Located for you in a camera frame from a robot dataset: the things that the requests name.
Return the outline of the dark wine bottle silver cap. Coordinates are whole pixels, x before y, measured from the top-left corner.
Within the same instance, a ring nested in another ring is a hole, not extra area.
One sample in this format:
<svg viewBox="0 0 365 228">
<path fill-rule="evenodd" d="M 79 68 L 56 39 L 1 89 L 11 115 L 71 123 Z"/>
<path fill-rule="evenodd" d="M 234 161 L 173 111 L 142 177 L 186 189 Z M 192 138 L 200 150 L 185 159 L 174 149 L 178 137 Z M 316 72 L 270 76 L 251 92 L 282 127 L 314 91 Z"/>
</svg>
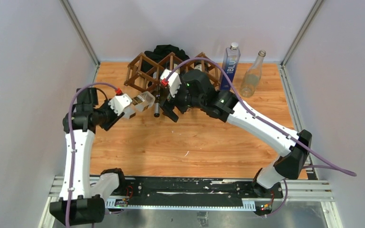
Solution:
<svg viewBox="0 0 365 228">
<path fill-rule="evenodd" d="M 155 97 L 154 101 L 154 117 L 160 117 L 160 95 L 161 95 L 161 86 L 157 85 L 153 90 L 152 94 Z"/>
</svg>

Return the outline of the small clear liquor bottle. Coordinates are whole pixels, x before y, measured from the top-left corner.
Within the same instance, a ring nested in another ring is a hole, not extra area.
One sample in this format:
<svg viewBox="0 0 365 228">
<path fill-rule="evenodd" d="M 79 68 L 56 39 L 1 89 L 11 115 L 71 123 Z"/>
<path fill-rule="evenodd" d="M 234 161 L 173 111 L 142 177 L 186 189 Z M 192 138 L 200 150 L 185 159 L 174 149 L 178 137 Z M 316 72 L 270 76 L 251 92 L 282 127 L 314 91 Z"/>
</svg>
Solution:
<svg viewBox="0 0 365 228">
<path fill-rule="evenodd" d="M 152 107 L 155 102 L 155 96 L 150 92 L 145 91 L 134 98 L 132 98 L 132 103 L 124 110 L 123 118 L 131 119 L 136 116 L 136 112 L 143 112 L 149 107 Z"/>
</svg>

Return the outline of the clear wine bottle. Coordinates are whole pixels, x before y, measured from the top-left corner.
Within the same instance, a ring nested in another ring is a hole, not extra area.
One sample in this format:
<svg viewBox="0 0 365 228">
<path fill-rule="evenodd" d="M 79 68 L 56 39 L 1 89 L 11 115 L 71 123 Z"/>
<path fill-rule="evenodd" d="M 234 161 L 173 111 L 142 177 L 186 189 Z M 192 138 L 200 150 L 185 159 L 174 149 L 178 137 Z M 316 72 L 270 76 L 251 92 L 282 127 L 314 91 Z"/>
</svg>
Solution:
<svg viewBox="0 0 365 228">
<path fill-rule="evenodd" d="M 260 50 L 254 63 L 246 71 L 240 85 L 240 95 L 242 97 L 251 97 L 254 95 L 259 81 L 262 76 L 262 64 L 266 56 L 265 50 Z"/>
</svg>

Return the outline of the blue square water bottle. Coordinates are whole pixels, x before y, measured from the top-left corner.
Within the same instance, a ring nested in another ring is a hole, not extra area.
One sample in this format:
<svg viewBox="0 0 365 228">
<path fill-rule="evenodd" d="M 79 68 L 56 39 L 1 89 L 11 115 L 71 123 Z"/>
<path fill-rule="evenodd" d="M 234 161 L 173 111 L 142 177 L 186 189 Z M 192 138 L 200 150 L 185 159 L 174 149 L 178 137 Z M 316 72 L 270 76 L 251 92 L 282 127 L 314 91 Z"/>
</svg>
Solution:
<svg viewBox="0 0 365 228">
<path fill-rule="evenodd" d="M 226 48 L 224 52 L 224 58 L 222 62 L 222 69 L 223 72 L 226 73 L 229 80 L 233 82 L 233 79 L 235 77 L 237 65 L 240 61 L 240 49 L 239 44 L 236 42 L 232 42 L 230 47 Z M 231 86 L 228 83 L 227 79 L 225 78 L 224 74 L 221 73 L 220 76 L 220 90 L 230 90 Z"/>
</svg>

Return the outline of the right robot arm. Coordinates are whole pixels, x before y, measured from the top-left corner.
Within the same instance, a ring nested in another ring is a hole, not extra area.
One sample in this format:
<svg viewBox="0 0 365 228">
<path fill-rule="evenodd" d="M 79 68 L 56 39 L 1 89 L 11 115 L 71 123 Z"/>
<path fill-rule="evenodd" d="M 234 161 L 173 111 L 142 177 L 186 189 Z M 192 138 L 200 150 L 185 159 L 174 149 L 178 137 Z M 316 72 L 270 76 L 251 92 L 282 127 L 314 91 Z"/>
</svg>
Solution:
<svg viewBox="0 0 365 228">
<path fill-rule="evenodd" d="M 253 194 L 265 198 L 274 185 L 283 179 L 296 180 L 305 165 L 312 134 L 307 130 L 296 132 L 286 128 L 254 110 L 231 91 L 216 90 L 208 76 L 197 69 L 180 76 L 165 70 L 161 85 L 166 88 L 160 99 L 164 115 L 177 122 L 189 108 L 198 108 L 209 117 L 237 126 L 258 137 L 278 153 L 278 158 L 261 168 L 252 181 Z"/>
</svg>

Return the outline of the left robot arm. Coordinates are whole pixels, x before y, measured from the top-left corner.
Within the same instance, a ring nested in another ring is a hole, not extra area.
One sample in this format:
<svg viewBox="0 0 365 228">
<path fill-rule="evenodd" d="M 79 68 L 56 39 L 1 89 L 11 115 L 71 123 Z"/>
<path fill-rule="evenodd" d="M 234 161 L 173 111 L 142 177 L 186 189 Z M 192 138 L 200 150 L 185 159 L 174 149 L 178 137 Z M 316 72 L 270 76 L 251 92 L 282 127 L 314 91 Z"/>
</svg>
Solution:
<svg viewBox="0 0 365 228">
<path fill-rule="evenodd" d="M 120 168 L 101 172 L 95 184 L 90 183 L 90 158 L 96 127 L 108 131 L 132 103 L 131 98 L 116 90 L 112 99 L 99 107 L 97 88 L 77 89 L 68 113 L 63 119 L 67 143 L 65 176 L 59 199 L 49 206 L 50 214 L 67 228 L 102 222 L 110 195 L 122 196 L 126 180 Z"/>
</svg>

